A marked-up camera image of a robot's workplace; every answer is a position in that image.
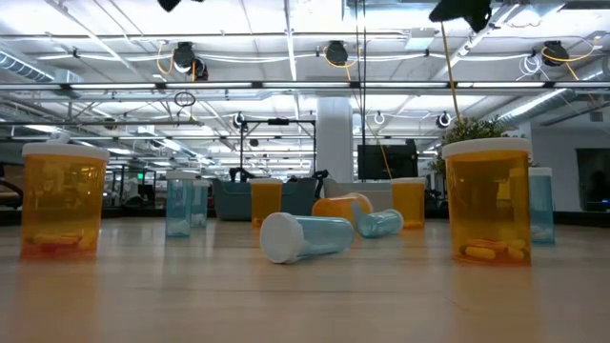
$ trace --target ceiling beam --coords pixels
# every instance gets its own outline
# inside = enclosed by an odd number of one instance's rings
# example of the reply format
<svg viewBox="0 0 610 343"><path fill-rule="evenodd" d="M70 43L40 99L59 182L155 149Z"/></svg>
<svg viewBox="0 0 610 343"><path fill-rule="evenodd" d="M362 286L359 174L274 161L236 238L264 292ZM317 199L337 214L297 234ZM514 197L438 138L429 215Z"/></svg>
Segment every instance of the ceiling beam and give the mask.
<svg viewBox="0 0 610 343"><path fill-rule="evenodd" d="M62 14L66 18L68 18L69 20L71 20L74 24L78 25L82 30L84 30L87 33L87 36L89 36L89 38L93 42L95 42L98 46L100 46L102 49L107 51L110 55L112 55L113 57L118 59L130 71L133 71L133 73L135 73L137 76L139 76L143 80L149 80L148 77L144 76L144 74L142 74L140 71L138 71L138 69L135 67L135 65L132 62L121 57L116 51L114 51L111 47L109 47L108 44L104 43L97 35L95 35L95 33L93 33L93 31L90 30L85 24L81 23L78 19L76 19L76 17L69 14L68 9L66 8L65 5L60 5L58 3L55 3L53 0L45 0L45 2L49 6L51 6L54 10L56 10L57 12L59 12L60 14Z"/></svg>

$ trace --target fluorescent light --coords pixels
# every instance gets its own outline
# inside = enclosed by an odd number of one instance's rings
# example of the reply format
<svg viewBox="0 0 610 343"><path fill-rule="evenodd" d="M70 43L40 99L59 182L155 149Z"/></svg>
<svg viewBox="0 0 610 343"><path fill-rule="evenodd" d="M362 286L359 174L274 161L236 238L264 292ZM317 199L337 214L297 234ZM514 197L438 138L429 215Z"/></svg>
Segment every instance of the fluorescent light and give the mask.
<svg viewBox="0 0 610 343"><path fill-rule="evenodd" d="M263 82L263 88L286 88L286 89L305 89L305 88L350 88L349 82Z"/></svg>
<svg viewBox="0 0 610 343"><path fill-rule="evenodd" d="M118 148L106 148L107 151L118 153L118 154L132 154L133 151L127 149L118 149Z"/></svg>
<svg viewBox="0 0 610 343"><path fill-rule="evenodd" d="M244 151L244 154L267 153L267 154L302 154L314 153L313 151Z"/></svg>
<svg viewBox="0 0 610 343"><path fill-rule="evenodd" d="M172 82L166 84L169 89L224 89L224 88L244 88L250 89L250 82Z"/></svg>
<svg viewBox="0 0 610 343"><path fill-rule="evenodd" d="M557 82L555 86L560 88L610 88L610 82Z"/></svg>
<svg viewBox="0 0 610 343"><path fill-rule="evenodd" d="M155 84L72 84L73 90L151 90Z"/></svg>
<svg viewBox="0 0 610 343"><path fill-rule="evenodd" d="M458 82L458 88L538 88L544 82Z"/></svg>
<svg viewBox="0 0 610 343"><path fill-rule="evenodd" d="M154 78L160 78L161 80L163 80L163 82L168 82L168 79L166 79L165 77L163 77L163 75L161 74L153 74L152 77Z"/></svg>
<svg viewBox="0 0 610 343"><path fill-rule="evenodd" d="M161 143L162 145L164 145L167 148L172 149L173 151L180 151L180 145L174 141L172 141L171 139L164 139L162 141L160 141L159 143Z"/></svg>
<svg viewBox="0 0 610 343"><path fill-rule="evenodd" d="M446 82L366 82L367 88L446 88Z"/></svg>
<svg viewBox="0 0 610 343"><path fill-rule="evenodd" d="M47 133L59 131L59 129L57 129L56 127L51 127L48 125L26 125L26 128Z"/></svg>
<svg viewBox="0 0 610 343"><path fill-rule="evenodd" d="M95 148L95 145L91 144L91 143L87 143L87 142L77 142L80 145L84 145L85 147L92 147Z"/></svg>
<svg viewBox="0 0 610 343"><path fill-rule="evenodd" d="M5 85L0 85L0 91L4 91L4 90L10 90L10 91L29 91L29 90L41 90L41 91L55 91L55 90L61 90L61 87L59 85L56 84L18 84L18 85L11 85L11 84L5 84Z"/></svg>

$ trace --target chair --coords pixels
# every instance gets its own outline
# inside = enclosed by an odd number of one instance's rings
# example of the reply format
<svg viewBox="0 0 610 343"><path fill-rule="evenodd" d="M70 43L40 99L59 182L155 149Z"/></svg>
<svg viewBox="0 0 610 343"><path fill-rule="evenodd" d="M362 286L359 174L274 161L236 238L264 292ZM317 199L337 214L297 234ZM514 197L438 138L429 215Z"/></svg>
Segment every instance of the chair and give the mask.
<svg viewBox="0 0 610 343"><path fill-rule="evenodd" d="M331 178L324 180L324 196L343 196L359 192L369 198L374 212L389 210L392 204L392 186L389 183L337 183Z"/></svg>

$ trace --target wooden table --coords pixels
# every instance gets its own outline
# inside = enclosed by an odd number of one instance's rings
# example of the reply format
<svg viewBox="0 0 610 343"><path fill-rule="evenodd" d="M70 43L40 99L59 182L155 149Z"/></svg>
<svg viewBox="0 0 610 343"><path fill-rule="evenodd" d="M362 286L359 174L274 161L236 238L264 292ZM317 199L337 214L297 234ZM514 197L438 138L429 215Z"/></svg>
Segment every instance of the wooden table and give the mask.
<svg viewBox="0 0 610 343"><path fill-rule="evenodd" d="M610 231L558 227L532 268L460 265L446 221L269 263L248 223L165 240L103 223L95 261L20 263L0 230L0 342L609 342Z"/></svg>

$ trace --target pill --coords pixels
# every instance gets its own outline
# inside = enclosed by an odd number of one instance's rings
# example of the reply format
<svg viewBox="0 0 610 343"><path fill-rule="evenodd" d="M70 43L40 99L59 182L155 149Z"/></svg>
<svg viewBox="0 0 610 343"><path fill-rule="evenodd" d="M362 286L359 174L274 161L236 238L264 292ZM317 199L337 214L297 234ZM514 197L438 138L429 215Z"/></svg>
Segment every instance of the pill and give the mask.
<svg viewBox="0 0 610 343"><path fill-rule="evenodd" d="M489 239L469 239L468 246L491 249L496 253L503 253L506 250L505 242L498 242Z"/></svg>
<svg viewBox="0 0 610 343"><path fill-rule="evenodd" d="M515 240L511 241L510 243L508 243L508 246L513 249L521 250L521 249L525 248L526 244L525 244L525 241L522 239L515 239Z"/></svg>
<svg viewBox="0 0 610 343"><path fill-rule="evenodd" d="M525 258L525 253L523 252L522 249L515 249L513 247L508 247L508 255L511 256L511 258L513 259L517 259L517 260L522 260L523 258Z"/></svg>
<svg viewBox="0 0 610 343"><path fill-rule="evenodd" d="M496 252L487 248L468 247L465 252L468 256L480 259L493 260L496 258Z"/></svg>

